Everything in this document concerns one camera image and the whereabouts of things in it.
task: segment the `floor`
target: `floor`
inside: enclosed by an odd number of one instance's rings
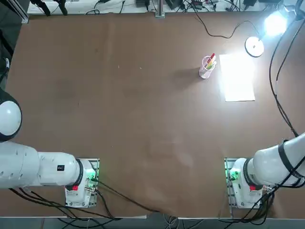
[[[30,0],[19,0],[20,4],[27,9]],[[15,47],[19,31],[21,28],[21,20],[18,16],[5,8],[0,3],[0,28],[3,30],[7,40],[11,44],[12,47]],[[10,56],[5,51],[3,53],[5,57]],[[0,72],[3,70],[4,63],[0,62]],[[99,222],[106,222],[104,219],[99,219]],[[197,220],[183,220],[184,227],[190,228],[195,225]],[[87,226],[88,222],[74,222],[75,225],[78,226]],[[60,229],[65,226],[64,223],[60,222],[57,219],[23,219],[23,218],[0,218],[0,225],[2,229],[20,229],[20,228],[31,228],[31,229]],[[89,221],[89,226],[94,226],[94,222]],[[196,229],[203,228],[214,228],[214,229],[223,229],[226,226],[225,223],[219,222],[216,219],[207,219],[203,221],[200,225],[196,227]],[[264,225],[254,226],[251,224],[236,224],[230,228],[233,229],[284,229],[284,228],[304,228],[305,220],[278,220],[278,219],[270,219]],[[107,229],[166,229],[167,224],[164,222],[163,216],[161,214],[151,214],[147,219],[122,219],[117,222],[111,222],[106,226]],[[182,221],[180,220],[180,229],[183,229]]]

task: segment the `desk lamp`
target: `desk lamp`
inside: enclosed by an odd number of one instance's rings
[[[299,21],[304,18],[304,11],[300,10],[303,0],[298,0],[294,5],[283,6],[281,9],[271,13],[264,21],[264,34],[258,37],[249,37],[244,46],[247,53],[253,57],[259,57],[264,53],[264,44],[262,38],[266,35],[276,36],[283,34],[287,28],[289,13],[293,12],[295,20]]]

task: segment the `robotic arm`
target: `robotic arm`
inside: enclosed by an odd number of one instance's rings
[[[305,133],[271,148],[258,150],[253,158],[239,158],[230,170],[238,208],[252,208],[262,196],[263,186],[275,186],[290,174],[305,156]],[[284,183],[296,186],[305,178],[301,165]]]
[[[65,186],[67,206],[94,207],[95,182],[91,179],[98,178],[98,159],[76,159],[61,152],[37,152],[32,147],[9,142],[21,123],[18,102],[0,89],[0,188]]]

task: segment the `white lamp base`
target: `white lamp base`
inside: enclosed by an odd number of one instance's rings
[[[247,53],[253,57],[259,57],[264,53],[264,44],[258,37],[249,37],[244,47]]]

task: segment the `table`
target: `table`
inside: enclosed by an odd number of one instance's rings
[[[200,15],[210,33],[226,35],[243,20],[261,29],[264,19],[248,12]],[[266,38],[265,53],[253,59],[254,102],[225,102],[219,65],[208,80],[198,77],[203,56],[244,52],[250,35],[254,30],[244,24],[229,40],[209,37],[194,14],[177,13],[164,20],[153,14],[31,17],[22,26],[7,85],[24,118],[14,141],[39,151],[98,157],[103,182],[161,212],[229,217],[224,158],[251,157],[293,137],[268,82],[278,38]],[[305,130],[303,35],[301,31],[277,87],[300,133]],[[274,62],[274,74],[284,53],[281,49]],[[64,203],[62,187],[34,190]],[[1,216],[61,216],[7,190],[0,194]],[[116,216],[147,213],[104,194]],[[304,219],[302,197],[300,189],[280,190],[270,217]],[[101,202],[90,210],[105,214]]]

